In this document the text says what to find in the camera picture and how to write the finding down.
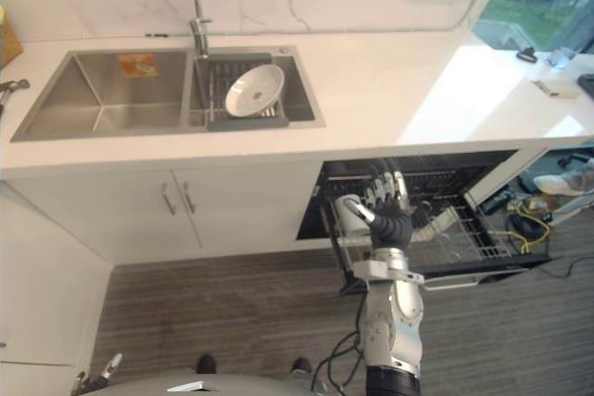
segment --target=cabinet door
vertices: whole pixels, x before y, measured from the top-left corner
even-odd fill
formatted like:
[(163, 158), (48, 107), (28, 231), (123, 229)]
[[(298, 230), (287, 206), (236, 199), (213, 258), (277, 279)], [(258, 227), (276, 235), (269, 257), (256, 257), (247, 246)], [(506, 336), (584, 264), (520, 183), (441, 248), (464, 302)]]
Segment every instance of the cabinet door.
[(0, 364), (0, 394), (68, 396), (78, 373), (73, 366)]
[(58, 176), (10, 184), (113, 264), (199, 253), (170, 171)]
[(85, 366), (111, 267), (1, 182), (0, 215), (0, 361)]
[(300, 162), (175, 171), (205, 254), (290, 249), (319, 174)]

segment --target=kitchen sink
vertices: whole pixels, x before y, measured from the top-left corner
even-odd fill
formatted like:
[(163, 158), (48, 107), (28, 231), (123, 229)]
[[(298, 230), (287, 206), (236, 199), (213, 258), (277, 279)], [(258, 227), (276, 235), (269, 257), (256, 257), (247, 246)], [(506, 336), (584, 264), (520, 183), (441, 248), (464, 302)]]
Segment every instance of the kitchen sink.
[[(226, 113), (237, 78), (262, 64), (285, 72), (280, 100), (258, 116)], [(294, 47), (70, 52), (13, 141), (323, 126)]]

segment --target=faucet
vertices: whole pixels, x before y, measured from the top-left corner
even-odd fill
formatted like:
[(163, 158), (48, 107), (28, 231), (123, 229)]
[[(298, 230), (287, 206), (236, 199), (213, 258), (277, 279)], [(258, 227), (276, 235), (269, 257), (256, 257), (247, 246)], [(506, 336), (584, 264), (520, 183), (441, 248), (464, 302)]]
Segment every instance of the faucet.
[(194, 0), (195, 18), (189, 21), (189, 27), (194, 36), (194, 49), (197, 59), (208, 59), (208, 32), (206, 24), (212, 22), (202, 15), (200, 0)]

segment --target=gray carpet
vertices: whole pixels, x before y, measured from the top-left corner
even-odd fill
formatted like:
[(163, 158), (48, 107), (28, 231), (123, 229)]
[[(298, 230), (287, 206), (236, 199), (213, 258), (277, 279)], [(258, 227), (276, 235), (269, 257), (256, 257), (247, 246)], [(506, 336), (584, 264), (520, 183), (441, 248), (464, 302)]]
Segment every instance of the gray carpet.
[[(585, 211), (557, 228), (551, 253), (565, 258), (547, 269), (594, 254), (593, 219)], [(340, 285), (325, 250), (116, 268), (92, 369), (121, 351), (113, 382), (124, 382), (208, 351), (221, 373), (282, 378), (296, 357), (316, 364), (352, 330), (358, 297), (337, 297)], [(534, 270), (423, 298), (425, 396), (594, 394), (594, 261), (566, 280)], [(354, 360), (337, 360), (336, 375)], [(347, 393), (364, 385), (360, 369)]]

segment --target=dish rack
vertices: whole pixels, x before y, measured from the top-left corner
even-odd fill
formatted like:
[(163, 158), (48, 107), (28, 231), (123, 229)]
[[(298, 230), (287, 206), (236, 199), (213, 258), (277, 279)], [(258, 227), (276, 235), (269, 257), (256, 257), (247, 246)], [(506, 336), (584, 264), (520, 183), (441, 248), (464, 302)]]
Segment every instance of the dish rack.
[[(549, 260), (545, 254), (517, 255), (495, 234), (478, 206), (462, 192), (464, 172), (403, 172), (411, 206), (413, 237), (407, 248), (411, 271), (425, 276), (429, 290), (471, 287), (526, 271)], [(332, 241), (345, 285), (341, 293), (363, 292), (365, 284), (352, 264), (369, 258), (369, 236), (346, 236), (334, 206), (345, 194), (363, 196), (371, 175), (339, 175), (323, 179), (320, 213)]]
[(270, 63), (272, 57), (268, 54), (250, 54), (248, 57), (215, 55), (208, 60), (203, 78), (205, 92), (202, 94), (202, 106), (206, 111), (206, 128), (209, 131), (266, 129), (289, 125), (282, 105), (283, 92), (277, 102), (258, 115), (237, 118), (226, 111), (225, 98), (231, 85), (247, 71)]

